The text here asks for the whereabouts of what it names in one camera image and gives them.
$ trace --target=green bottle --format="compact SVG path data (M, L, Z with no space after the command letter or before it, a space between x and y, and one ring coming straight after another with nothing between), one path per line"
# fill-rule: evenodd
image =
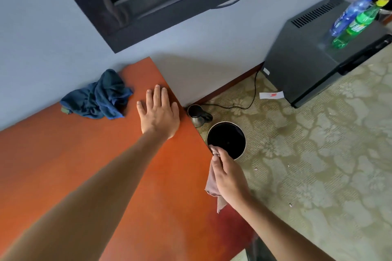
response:
M378 0L368 10L360 13L354 21L347 27L343 33L336 37L332 42L332 46L337 49L343 49L351 40L360 34L375 19L378 11L385 6L389 0Z

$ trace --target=wooden desk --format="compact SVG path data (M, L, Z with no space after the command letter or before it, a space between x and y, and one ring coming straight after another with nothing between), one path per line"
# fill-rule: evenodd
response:
M0 253L69 192L141 135L136 101L168 87L150 58L127 66L126 117L90 120L52 105L0 132ZM140 182L102 260L228 261L252 230L204 191L211 153L180 110L181 125Z

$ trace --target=rag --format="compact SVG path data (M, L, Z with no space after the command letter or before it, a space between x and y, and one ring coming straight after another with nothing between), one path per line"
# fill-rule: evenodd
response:
M112 120L124 117L120 110L127 106L128 97L132 94L120 76L113 69L108 69L97 82L65 95L60 104L62 111L68 110L91 119L105 116Z
M220 160L220 155L218 150L213 146L209 145L208 146L213 153L214 156L217 156ZM215 179L215 173L213 169L213 163L211 161L210 163L210 171L208 173L208 179L207 179L207 184L205 185L205 191L214 197L217 197L217 207L216 207L216 212L219 213L226 205L227 202L226 200L221 196L218 186L216 184L216 179Z

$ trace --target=power cord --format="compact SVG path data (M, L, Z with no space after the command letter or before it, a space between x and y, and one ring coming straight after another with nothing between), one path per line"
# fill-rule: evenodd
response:
M226 8L226 7L228 7L228 6L231 6L231 5L233 5L233 4L236 4L238 1L240 1L240 0L234 0L233 2L230 2L230 3L228 3L228 4L218 5L218 6L214 7L214 8L211 8L211 9L212 9L212 10L218 10L218 9L220 9L220 8Z
M224 108L224 109L232 109L232 108L248 109L248 108L250 108L252 106L255 98L256 98L256 78L257 78L257 74L259 73L259 71L260 70L258 70L256 72L256 75L254 76L254 95L253 95L253 100L252 100L251 104L248 107L240 107L240 106L237 106L237 105L226 107L226 106L223 106L223 105L220 105L220 104L214 104L214 103L203 103L202 105L219 106L219 107Z

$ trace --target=white wall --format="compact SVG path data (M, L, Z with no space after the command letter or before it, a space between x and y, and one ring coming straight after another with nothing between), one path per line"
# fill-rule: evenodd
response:
M114 54L73 0L0 0L0 130L151 56L182 105L261 63L283 23L320 0L241 0Z

